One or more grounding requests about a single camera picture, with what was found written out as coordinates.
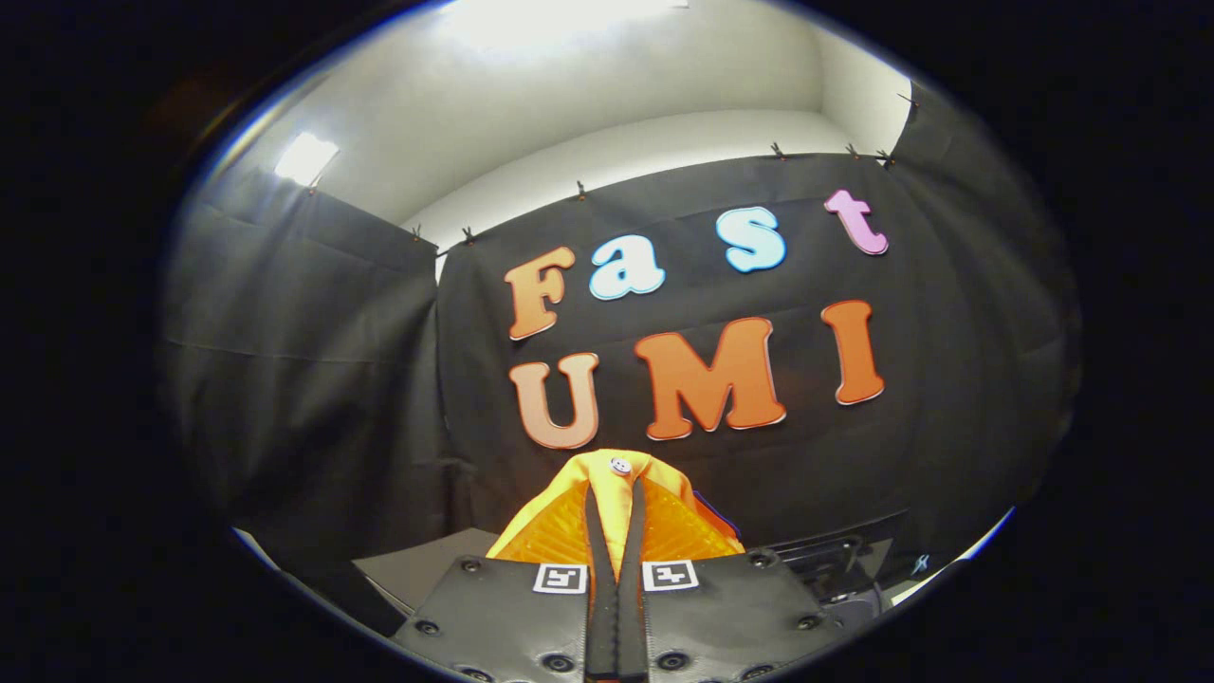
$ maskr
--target ceiling light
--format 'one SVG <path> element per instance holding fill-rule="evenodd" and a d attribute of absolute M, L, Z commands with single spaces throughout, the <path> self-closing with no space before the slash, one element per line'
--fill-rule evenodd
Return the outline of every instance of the ceiling light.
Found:
<path fill-rule="evenodd" d="M 311 132 L 304 132 L 293 140 L 287 150 L 283 152 L 283 158 L 274 166 L 274 172 L 279 177 L 289 177 L 305 187 L 311 187 L 336 153 L 337 146 L 333 142 L 325 142 Z"/>

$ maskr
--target black fabric backdrop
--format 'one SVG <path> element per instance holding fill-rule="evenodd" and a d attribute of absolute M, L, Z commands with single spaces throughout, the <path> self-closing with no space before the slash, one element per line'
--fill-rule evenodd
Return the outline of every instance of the black fabric backdrop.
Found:
<path fill-rule="evenodd" d="M 904 575 L 919 554 L 952 558 L 1028 495 L 1072 397 L 1073 300 L 1062 243 L 1037 199 L 983 142 L 977 124 L 915 86 L 920 102 L 895 163 L 851 154 L 716 161 L 653 173 L 569 198 L 477 234 L 448 255 L 438 291 L 443 409 L 455 451 L 473 473 L 472 518 L 498 531 L 574 453 L 653 454 L 687 474 L 748 546 L 824 534 L 908 510 L 883 576 Z M 823 207 L 836 189 L 872 207 L 879 256 L 852 245 Z M 725 210 L 760 205 L 779 221 L 784 261 L 742 273 L 716 237 Z M 654 245 L 664 284 L 603 301 L 588 283 L 594 249 L 622 234 Z M 565 297 L 546 302 L 556 324 L 521 341 L 507 269 L 566 245 Z M 840 406 L 827 304 L 862 298 L 880 397 Z M 711 363 L 724 325 L 772 320 L 771 370 L 784 422 L 749 431 L 722 425 L 652 442 L 648 368 L 636 340 L 687 337 Z M 595 439 L 548 450 L 523 431 L 510 369 L 545 363 L 552 421 L 568 425 L 560 359 L 595 353 Z M 683 409 L 690 419 L 690 411 Z"/>
<path fill-rule="evenodd" d="M 500 531 L 574 453 L 634 449 L 683 471 L 748 546 L 828 534 L 906 511 L 883 579 L 952 558 L 1029 495 L 1066 425 L 1078 347 L 1062 241 L 1031 186 L 981 126 L 914 85 L 894 163 L 851 154 L 756 156 L 592 188 L 456 245 L 435 246 L 323 192 L 222 177 L 186 212 L 164 297 L 164 395 L 199 480 L 272 552 L 337 560 L 470 525 Z M 872 209 L 885 254 L 857 249 L 823 201 Z M 760 205 L 784 261 L 742 273 L 716 217 Z M 649 294 L 590 294 L 590 255 L 643 234 L 665 268 Z M 507 269 L 557 246 L 556 324 L 521 341 Z M 872 304 L 885 392 L 840 406 L 823 307 Z M 773 323 L 776 426 L 652 442 L 636 340 L 679 331 L 710 363 L 732 319 Z M 600 427 L 577 451 L 523 431 L 507 374 L 595 353 Z M 690 417 L 690 411 L 683 410 Z"/>
<path fill-rule="evenodd" d="M 164 397 L 219 511 L 272 553 L 340 560 L 455 531 L 435 360 L 435 246 L 268 173 L 177 229 Z"/>

